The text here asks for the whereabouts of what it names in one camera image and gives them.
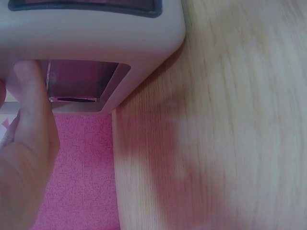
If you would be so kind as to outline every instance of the hand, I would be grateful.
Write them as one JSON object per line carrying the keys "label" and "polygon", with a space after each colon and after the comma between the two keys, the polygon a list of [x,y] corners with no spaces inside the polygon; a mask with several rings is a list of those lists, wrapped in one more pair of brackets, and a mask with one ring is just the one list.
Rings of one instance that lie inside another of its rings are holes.
{"label": "hand", "polygon": [[[46,85],[34,61],[14,67],[22,86],[20,111],[0,149],[0,229],[34,224],[59,151],[59,137]],[[0,82],[0,100],[5,99]]]}

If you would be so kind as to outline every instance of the light wood surface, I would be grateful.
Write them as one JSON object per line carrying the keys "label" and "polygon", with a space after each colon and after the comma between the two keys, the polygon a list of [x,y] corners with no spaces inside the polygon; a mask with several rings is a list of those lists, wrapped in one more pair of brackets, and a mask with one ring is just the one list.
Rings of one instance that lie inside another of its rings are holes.
{"label": "light wood surface", "polygon": [[307,229],[307,1],[184,11],[184,46],[113,112],[121,229]]}

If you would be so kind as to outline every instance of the wood grain surface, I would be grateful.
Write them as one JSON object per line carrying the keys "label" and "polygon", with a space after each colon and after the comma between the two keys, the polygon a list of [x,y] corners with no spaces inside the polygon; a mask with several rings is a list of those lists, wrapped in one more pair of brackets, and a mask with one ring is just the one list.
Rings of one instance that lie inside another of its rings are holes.
{"label": "wood grain surface", "polygon": [[183,5],[183,47],[113,112],[121,229],[307,229],[307,1]]}

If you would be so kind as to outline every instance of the white plastic casing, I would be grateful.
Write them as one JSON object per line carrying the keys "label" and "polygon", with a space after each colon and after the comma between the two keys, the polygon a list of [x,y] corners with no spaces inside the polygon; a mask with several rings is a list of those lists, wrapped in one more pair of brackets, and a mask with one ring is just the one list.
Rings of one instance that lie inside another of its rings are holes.
{"label": "white plastic casing", "polygon": [[[116,108],[182,44],[186,28],[181,0],[162,0],[156,18],[89,10],[10,11],[0,0],[0,78],[17,91],[14,63],[30,59],[118,62],[131,66],[115,90],[99,103],[54,103],[55,112],[103,112]],[[5,102],[0,113],[16,113]]]}

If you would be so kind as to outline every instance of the pink carpet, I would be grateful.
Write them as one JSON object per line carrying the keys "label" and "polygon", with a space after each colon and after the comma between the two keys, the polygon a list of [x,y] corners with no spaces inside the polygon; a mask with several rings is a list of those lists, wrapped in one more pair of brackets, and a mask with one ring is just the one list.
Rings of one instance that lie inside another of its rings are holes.
{"label": "pink carpet", "polygon": [[61,150],[32,230],[119,230],[111,116],[56,116]]}

